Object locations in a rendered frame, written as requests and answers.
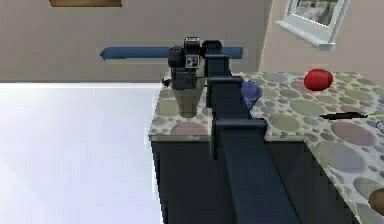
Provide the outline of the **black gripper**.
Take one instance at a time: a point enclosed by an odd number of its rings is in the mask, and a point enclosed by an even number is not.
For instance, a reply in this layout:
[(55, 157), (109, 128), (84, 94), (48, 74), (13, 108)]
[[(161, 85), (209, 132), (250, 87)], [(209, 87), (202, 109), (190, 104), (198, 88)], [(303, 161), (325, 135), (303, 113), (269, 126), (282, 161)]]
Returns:
[(171, 79), (162, 78), (161, 83), (164, 87), (175, 90), (194, 89), (196, 87), (196, 79), (204, 79), (207, 77), (197, 76), (198, 56), (186, 54), (183, 47), (174, 45), (168, 51), (168, 65), (171, 69)]

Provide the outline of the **beige tapered vase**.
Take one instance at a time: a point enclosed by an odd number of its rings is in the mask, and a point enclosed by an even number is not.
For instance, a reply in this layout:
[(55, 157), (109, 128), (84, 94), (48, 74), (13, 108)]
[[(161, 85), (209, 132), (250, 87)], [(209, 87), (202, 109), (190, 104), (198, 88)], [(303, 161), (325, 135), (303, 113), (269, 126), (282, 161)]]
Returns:
[(179, 115), (183, 118), (193, 118), (197, 115), (197, 107), (203, 88), (174, 90)]

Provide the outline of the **blue bowl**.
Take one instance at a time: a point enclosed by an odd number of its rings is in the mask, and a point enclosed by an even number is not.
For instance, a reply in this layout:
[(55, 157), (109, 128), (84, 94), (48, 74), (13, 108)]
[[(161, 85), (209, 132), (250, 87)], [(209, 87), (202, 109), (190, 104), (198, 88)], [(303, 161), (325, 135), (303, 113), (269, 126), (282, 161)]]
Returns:
[(251, 110), (257, 100), (262, 96), (262, 89), (254, 82), (243, 81), (241, 93), (248, 109)]

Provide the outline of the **black counter with pebble top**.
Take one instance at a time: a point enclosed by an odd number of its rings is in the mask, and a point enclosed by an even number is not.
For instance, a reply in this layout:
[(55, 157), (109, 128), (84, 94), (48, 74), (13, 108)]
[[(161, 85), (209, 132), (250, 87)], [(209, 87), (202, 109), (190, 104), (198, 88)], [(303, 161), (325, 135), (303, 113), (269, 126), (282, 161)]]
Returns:
[[(384, 224), (369, 195), (384, 188), (384, 87), (357, 73), (336, 72), (332, 85), (314, 92), (294, 72), (255, 72), (245, 80), (263, 95), (252, 114), (267, 120), (267, 146), (300, 224)], [(359, 112), (363, 119), (319, 115)], [(197, 115), (183, 118), (169, 87), (162, 87), (149, 138), (162, 215), (165, 202), (188, 190), (201, 196), (223, 181), (209, 158), (211, 111), (203, 91)]]

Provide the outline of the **white framed window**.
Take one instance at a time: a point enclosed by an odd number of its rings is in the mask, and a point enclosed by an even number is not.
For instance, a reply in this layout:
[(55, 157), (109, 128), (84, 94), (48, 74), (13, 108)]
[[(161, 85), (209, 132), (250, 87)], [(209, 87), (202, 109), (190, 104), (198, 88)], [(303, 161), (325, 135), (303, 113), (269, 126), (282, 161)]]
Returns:
[(276, 24), (321, 51), (332, 51), (350, 1), (287, 0), (283, 19)]

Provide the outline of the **black pen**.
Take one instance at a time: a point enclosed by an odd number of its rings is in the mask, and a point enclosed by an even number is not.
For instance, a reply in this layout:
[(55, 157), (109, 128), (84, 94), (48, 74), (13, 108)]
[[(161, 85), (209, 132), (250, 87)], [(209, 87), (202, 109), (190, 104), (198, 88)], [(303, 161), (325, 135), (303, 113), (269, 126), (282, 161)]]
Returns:
[(368, 118), (368, 116), (369, 115), (361, 114), (359, 112), (343, 112), (343, 113), (319, 115), (320, 118), (323, 118), (326, 120), (363, 119), (363, 118)]

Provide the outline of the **brown round object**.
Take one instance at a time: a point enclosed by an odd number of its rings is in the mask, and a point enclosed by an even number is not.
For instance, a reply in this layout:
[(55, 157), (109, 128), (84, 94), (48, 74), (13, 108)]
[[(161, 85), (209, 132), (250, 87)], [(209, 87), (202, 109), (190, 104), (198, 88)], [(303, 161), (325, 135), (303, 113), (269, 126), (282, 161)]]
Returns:
[(370, 207), (381, 216), (384, 216), (384, 188), (374, 190), (368, 198)]

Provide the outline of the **blue wall shelf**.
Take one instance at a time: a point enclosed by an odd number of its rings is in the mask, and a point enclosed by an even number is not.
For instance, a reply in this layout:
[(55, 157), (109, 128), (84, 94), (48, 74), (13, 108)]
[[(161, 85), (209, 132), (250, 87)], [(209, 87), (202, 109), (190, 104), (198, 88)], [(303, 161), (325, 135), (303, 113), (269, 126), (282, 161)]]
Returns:
[[(231, 59), (241, 59), (242, 47), (208, 47), (209, 53), (221, 53), (228, 55)], [(104, 60), (119, 59), (165, 59), (168, 58), (169, 47), (106, 47), (99, 56)]]

